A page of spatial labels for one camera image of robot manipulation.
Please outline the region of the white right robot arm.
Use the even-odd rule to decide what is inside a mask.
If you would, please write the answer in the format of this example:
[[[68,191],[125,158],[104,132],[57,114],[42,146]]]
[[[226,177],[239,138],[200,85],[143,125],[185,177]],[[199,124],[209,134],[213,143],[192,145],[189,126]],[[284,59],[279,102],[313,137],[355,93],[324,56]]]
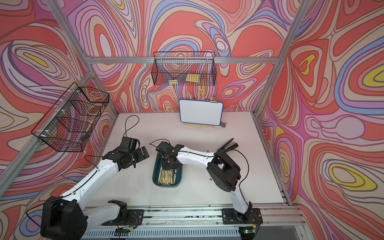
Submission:
[[[237,144],[229,148],[221,147],[215,153],[192,150],[183,145],[172,146],[162,141],[157,147],[157,153],[162,157],[164,170],[175,170],[183,165],[191,165],[206,170],[215,185],[229,193],[232,208],[222,209],[222,219],[225,225],[260,226],[263,223],[260,210],[253,207],[242,191],[240,166],[228,155],[236,151]]]

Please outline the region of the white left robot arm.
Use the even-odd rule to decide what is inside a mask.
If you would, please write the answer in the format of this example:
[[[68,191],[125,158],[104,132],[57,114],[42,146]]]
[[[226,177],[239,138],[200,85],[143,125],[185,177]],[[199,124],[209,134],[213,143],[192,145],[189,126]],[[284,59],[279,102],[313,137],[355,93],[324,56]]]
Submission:
[[[129,224],[132,216],[124,202],[110,200],[88,210],[86,205],[111,177],[148,158],[147,149],[140,146],[138,139],[123,137],[120,145],[102,156],[96,168],[74,187],[44,202],[41,236],[51,240],[79,240],[102,224]]]

